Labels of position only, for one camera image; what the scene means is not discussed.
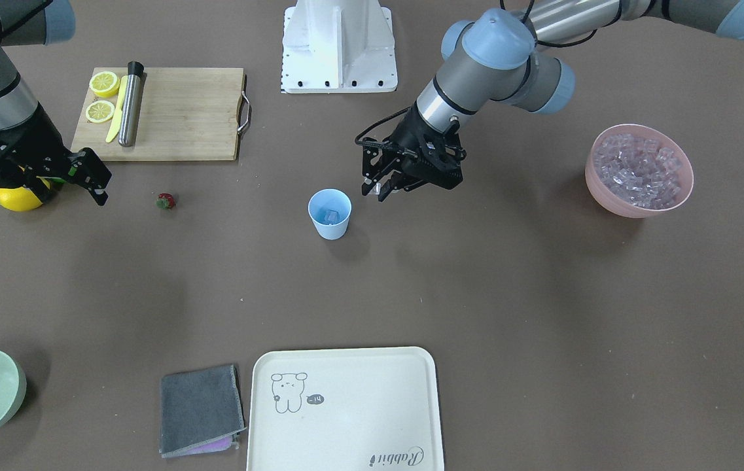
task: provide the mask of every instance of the pink bowl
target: pink bowl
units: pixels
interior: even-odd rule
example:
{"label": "pink bowl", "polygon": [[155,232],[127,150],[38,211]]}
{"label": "pink bowl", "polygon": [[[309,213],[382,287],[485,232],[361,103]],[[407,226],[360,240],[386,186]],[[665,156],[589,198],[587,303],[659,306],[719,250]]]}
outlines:
{"label": "pink bowl", "polygon": [[[646,139],[653,138],[660,142],[661,147],[670,147],[677,151],[677,156],[680,158],[682,164],[682,167],[677,170],[677,178],[680,179],[682,190],[680,191],[680,194],[677,194],[674,206],[667,209],[646,209],[634,206],[626,200],[615,196],[615,194],[608,190],[605,184],[601,181],[598,173],[595,172],[595,164],[593,163],[595,150],[602,144],[602,142],[604,142],[606,137],[623,133],[633,134],[634,136]],[[587,159],[587,167],[584,169],[584,176],[587,178],[587,188],[590,189],[590,194],[592,194],[593,198],[598,201],[600,205],[604,206],[607,211],[626,218],[655,217],[656,215],[662,214],[666,211],[671,211],[685,203],[686,200],[688,200],[688,197],[691,196],[692,189],[694,188],[694,170],[692,170],[692,164],[689,163],[688,157],[686,157],[686,153],[683,152],[683,149],[662,132],[640,124],[619,124],[613,126],[613,128],[605,129],[602,134],[599,134],[599,137],[596,138],[593,147],[590,149],[590,157]]]}

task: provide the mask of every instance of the gray towel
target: gray towel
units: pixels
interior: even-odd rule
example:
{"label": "gray towel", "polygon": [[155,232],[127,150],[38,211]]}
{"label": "gray towel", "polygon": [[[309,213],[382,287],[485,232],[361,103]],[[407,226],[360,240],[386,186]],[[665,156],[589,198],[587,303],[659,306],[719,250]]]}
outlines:
{"label": "gray towel", "polygon": [[162,458],[237,446],[246,427],[236,376],[234,364],[228,364],[162,378]]}

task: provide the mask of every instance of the tabletop surface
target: tabletop surface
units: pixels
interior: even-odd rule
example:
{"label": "tabletop surface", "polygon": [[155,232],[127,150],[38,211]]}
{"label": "tabletop surface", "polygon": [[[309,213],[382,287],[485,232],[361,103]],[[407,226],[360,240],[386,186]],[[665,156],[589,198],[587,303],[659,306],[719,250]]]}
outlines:
{"label": "tabletop surface", "polygon": [[[70,42],[6,48],[67,145],[108,63],[243,67],[254,115],[235,163],[113,163],[106,206],[64,188],[0,208],[0,349],[30,383],[0,471],[244,469],[246,434],[160,458],[162,376],[235,363],[249,416],[264,353],[404,345],[435,359],[447,469],[744,469],[744,42],[643,18],[552,51],[578,77],[562,113],[486,105],[458,188],[378,203],[354,136],[494,5],[386,0],[398,90],[298,96],[279,93],[293,4],[85,0]],[[590,146],[623,122],[688,153],[685,205],[629,220],[590,197]],[[321,188],[353,202],[338,241],[306,214]]]}

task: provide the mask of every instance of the blue cup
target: blue cup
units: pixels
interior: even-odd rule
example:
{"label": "blue cup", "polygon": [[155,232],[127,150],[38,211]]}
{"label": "blue cup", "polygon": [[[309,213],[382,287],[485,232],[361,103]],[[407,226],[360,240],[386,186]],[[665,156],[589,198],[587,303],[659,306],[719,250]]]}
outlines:
{"label": "blue cup", "polygon": [[339,239],[348,228],[351,215],[351,200],[339,190],[317,191],[308,202],[308,215],[323,239]]}

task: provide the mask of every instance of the cartoon animal illustration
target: cartoon animal illustration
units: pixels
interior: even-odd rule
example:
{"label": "cartoon animal illustration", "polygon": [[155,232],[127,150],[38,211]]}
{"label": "cartoon animal illustration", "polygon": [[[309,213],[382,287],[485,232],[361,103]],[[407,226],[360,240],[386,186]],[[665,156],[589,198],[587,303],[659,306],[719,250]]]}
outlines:
{"label": "cartoon animal illustration", "polygon": [[302,408],[302,393],[305,391],[305,379],[308,379],[308,374],[276,373],[270,376],[270,379],[273,379],[275,411],[279,414],[298,412]]}

